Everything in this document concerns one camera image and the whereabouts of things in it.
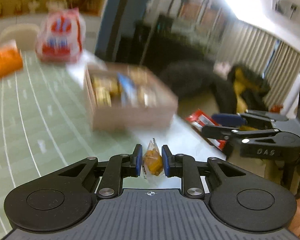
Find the wrapped snack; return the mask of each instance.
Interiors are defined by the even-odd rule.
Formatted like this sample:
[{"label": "wrapped snack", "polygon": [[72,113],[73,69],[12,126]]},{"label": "wrapped snack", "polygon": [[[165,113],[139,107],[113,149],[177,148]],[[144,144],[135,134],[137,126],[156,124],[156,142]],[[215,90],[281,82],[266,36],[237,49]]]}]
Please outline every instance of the wrapped snack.
[{"label": "wrapped snack", "polygon": [[125,106],[127,104],[127,101],[129,101],[133,107],[137,107],[138,96],[135,84],[130,78],[120,73],[118,73],[118,81],[120,86],[122,87],[122,105]]},{"label": "wrapped snack", "polygon": [[[200,135],[202,127],[205,125],[219,125],[216,123],[210,116],[205,114],[203,111],[198,109],[195,113],[193,113],[191,116],[187,117],[186,120],[192,125],[194,130]],[[223,148],[226,145],[226,141],[224,140],[216,140],[216,139],[210,139],[208,138],[209,142],[212,143],[215,147],[217,147],[219,150],[223,150]]]},{"label": "wrapped snack", "polygon": [[128,67],[128,76],[136,86],[146,85],[148,83],[147,72],[140,67]]},{"label": "wrapped snack", "polygon": [[139,87],[138,91],[138,102],[142,106],[151,107],[157,105],[157,97],[153,89],[150,87]]},{"label": "wrapped snack", "polygon": [[155,140],[149,142],[148,149],[142,158],[144,177],[159,176],[163,171],[162,157]]},{"label": "wrapped snack", "polygon": [[16,41],[0,46],[0,79],[23,68],[22,57]]},{"label": "wrapped snack", "polygon": [[96,101],[98,106],[111,106],[110,92],[105,87],[96,87]]},{"label": "wrapped snack", "polygon": [[109,90],[109,93],[112,97],[117,97],[120,95],[120,87],[118,85],[118,80],[113,78],[100,78],[94,77],[93,78],[93,86],[97,87],[105,87]]}]

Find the snack in box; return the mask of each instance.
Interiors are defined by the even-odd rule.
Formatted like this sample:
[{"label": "snack in box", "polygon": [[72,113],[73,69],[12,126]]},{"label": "snack in box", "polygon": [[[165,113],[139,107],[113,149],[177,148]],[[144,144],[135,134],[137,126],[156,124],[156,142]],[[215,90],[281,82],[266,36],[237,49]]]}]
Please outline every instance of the snack in box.
[{"label": "snack in box", "polygon": [[[196,112],[191,114],[191,116],[187,117],[186,120],[192,125],[194,130],[200,134],[202,127],[205,125],[216,125],[219,126],[210,116],[205,114],[203,111],[198,109]],[[224,140],[216,140],[207,138],[214,146],[216,146],[219,150],[223,150],[226,145],[226,141]]]},{"label": "snack in box", "polygon": [[147,83],[147,73],[143,68],[130,67],[128,76],[117,73],[115,77],[91,78],[98,106],[111,106],[121,101],[122,106],[155,107],[157,96],[152,85]]}]

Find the metal screw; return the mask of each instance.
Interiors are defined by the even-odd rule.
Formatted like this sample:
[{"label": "metal screw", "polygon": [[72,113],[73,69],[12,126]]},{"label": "metal screw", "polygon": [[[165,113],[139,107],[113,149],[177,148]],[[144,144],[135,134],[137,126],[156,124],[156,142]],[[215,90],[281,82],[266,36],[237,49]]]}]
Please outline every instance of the metal screw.
[{"label": "metal screw", "polygon": [[188,194],[191,196],[199,196],[203,193],[202,189],[197,188],[197,187],[192,187],[187,190]]},{"label": "metal screw", "polygon": [[114,190],[112,188],[105,187],[99,190],[99,194],[102,196],[111,196],[114,194]]}]

